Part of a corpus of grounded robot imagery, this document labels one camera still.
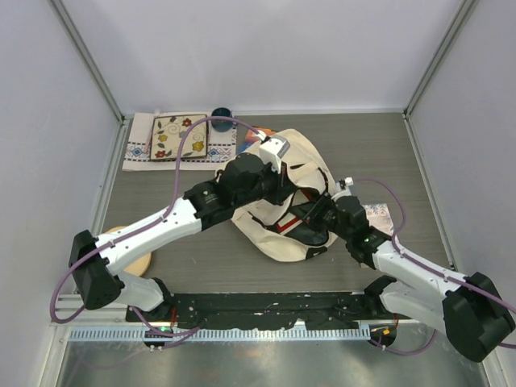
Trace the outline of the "floral pastel notebook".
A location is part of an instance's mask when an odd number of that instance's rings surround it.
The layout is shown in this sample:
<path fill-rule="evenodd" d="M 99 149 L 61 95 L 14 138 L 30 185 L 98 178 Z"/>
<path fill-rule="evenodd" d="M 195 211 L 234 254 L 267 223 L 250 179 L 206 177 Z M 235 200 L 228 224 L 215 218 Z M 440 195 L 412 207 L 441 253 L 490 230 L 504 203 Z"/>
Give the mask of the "floral pastel notebook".
<path fill-rule="evenodd" d="M 393 220 L 386 203 L 366 204 L 364 208 L 371 226 L 387 235 L 393 234 Z"/>

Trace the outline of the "blue sunset paperback book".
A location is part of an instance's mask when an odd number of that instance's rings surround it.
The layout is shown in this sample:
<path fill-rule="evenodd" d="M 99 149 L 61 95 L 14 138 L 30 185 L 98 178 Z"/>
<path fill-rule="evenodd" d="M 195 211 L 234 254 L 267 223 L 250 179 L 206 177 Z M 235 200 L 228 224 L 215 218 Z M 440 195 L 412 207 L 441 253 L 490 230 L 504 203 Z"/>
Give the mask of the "blue sunset paperback book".
<path fill-rule="evenodd" d="M 277 133 L 276 131 L 265 127 L 254 126 L 254 128 L 266 136 L 272 136 Z M 243 142 L 237 148 L 237 153 L 245 152 L 255 142 L 260 142 L 260 137 L 254 131 L 248 130 L 244 136 Z"/>

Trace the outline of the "cream canvas backpack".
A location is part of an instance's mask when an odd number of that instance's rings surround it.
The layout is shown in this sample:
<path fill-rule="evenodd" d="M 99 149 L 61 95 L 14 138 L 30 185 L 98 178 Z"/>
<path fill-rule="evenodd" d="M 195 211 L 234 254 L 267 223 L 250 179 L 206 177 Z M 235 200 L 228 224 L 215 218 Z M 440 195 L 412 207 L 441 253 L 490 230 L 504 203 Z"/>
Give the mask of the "cream canvas backpack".
<path fill-rule="evenodd" d="M 282 161 L 286 163 L 288 178 L 297 186 L 295 193 L 279 206 L 265 200 L 243 206 L 235 211 L 231 221 L 266 256 L 291 263 L 326 252 L 336 241 L 336 235 L 324 229 L 313 230 L 303 221 L 281 235 L 277 222 L 293 216 L 302 220 L 291 212 L 295 206 L 311 206 L 320 195 L 334 196 L 340 187 L 316 147 L 302 133 L 286 129 L 277 134 L 290 143 Z"/>

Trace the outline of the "red white paperback book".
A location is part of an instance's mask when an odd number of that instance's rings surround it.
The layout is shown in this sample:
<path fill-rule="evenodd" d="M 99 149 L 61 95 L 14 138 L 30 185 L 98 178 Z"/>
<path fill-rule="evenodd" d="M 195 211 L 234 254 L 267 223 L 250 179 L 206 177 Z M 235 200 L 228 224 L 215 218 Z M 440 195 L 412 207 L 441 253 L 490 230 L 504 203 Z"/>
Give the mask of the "red white paperback book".
<path fill-rule="evenodd" d="M 302 220 L 299 217 L 293 216 L 292 218 L 285 217 L 278 221 L 276 224 L 277 232 L 281 235 L 288 233 L 290 230 L 297 227 Z"/>

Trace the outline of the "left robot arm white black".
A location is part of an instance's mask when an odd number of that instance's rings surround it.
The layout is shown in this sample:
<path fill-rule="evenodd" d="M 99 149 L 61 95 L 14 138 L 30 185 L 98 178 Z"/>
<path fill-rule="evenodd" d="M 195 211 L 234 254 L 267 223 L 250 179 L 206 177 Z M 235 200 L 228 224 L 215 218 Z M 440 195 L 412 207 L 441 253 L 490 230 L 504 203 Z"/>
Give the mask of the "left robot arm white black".
<path fill-rule="evenodd" d="M 85 309 L 121 302 L 144 311 L 153 321 L 164 321 L 172 303 L 163 282 L 132 276 L 125 268 L 168 243 L 226 222 L 247 204 L 262 199 L 278 204 L 293 187 L 285 163 L 274 165 L 243 153 L 216 177 L 196 184 L 171 206 L 137 223 L 99 236 L 88 230 L 76 234 L 69 267 Z"/>

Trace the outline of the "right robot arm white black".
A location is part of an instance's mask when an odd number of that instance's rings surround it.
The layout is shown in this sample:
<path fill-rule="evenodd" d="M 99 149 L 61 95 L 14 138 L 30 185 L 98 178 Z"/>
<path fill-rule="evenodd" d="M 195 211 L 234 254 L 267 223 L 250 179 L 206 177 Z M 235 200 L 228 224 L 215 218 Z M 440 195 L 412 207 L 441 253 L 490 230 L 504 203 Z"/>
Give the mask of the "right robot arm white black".
<path fill-rule="evenodd" d="M 384 284 L 364 298 L 373 318 L 389 312 L 434 328 L 465 358 L 481 362 L 515 330 L 515 310 L 481 273 L 454 272 L 405 249 L 372 226 L 355 196 L 320 197 L 303 217 L 346 243 L 356 261 L 382 272 Z"/>

